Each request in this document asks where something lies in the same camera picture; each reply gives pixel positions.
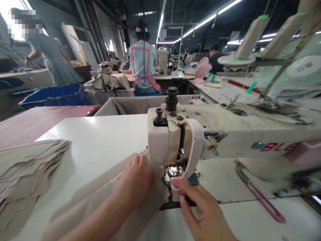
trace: dark jacket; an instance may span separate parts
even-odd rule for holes
[[[212,55],[212,57],[209,58],[209,62],[212,65],[212,69],[210,70],[210,73],[216,74],[217,72],[223,72],[223,65],[217,62],[217,59],[222,56],[225,56],[225,55],[223,53],[216,52],[215,54]]]

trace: bin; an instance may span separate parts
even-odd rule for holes
[[[92,105],[92,102],[81,84],[70,84],[41,88],[19,105],[28,110],[36,106]]]
[[[162,95],[109,98],[94,116],[147,114],[149,108],[160,107],[162,103],[165,103],[166,97],[166,95]],[[181,105],[186,105],[191,99],[199,99],[200,97],[199,94],[177,96]]]
[[[130,90],[117,90],[117,96],[118,97],[134,97],[134,88],[131,88]],[[104,92],[104,90],[85,90],[86,93],[89,94],[91,101],[95,105],[101,105],[103,106],[109,98],[114,97],[114,92],[112,90],[107,90]]]

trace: electric fan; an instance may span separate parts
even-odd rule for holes
[[[204,84],[204,76],[208,75],[208,72],[212,69],[212,66],[209,64],[208,57],[202,58],[197,64],[196,74],[195,74],[195,84]]]
[[[300,42],[300,38],[288,44],[279,57],[290,55]],[[312,97],[321,93],[321,34],[315,34],[311,41],[297,54],[294,62],[276,80],[268,92],[272,99],[276,97],[298,98]],[[254,79],[257,88],[264,90],[281,66],[257,67]]]

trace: pink table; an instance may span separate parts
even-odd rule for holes
[[[0,149],[37,140],[65,118],[91,116],[100,108],[90,106],[42,106],[0,122]]]

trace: red lettering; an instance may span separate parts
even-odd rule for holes
[[[268,143],[265,147],[263,147],[260,151],[270,151],[275,148],[278,143]]]
[[[275,148],[274,151],[282,151],[282,150],[280,149],[280,147],[283,146],[283,145],[284,145],[284,142],[281,143],[277,148]]]
[[[287,148],[285,148],[284,150],[285,151],[290,151],[292,150],[293,148],[295,148],[300,142],[296,142],[296,143],[293,143],[291,145],[289,145]]]

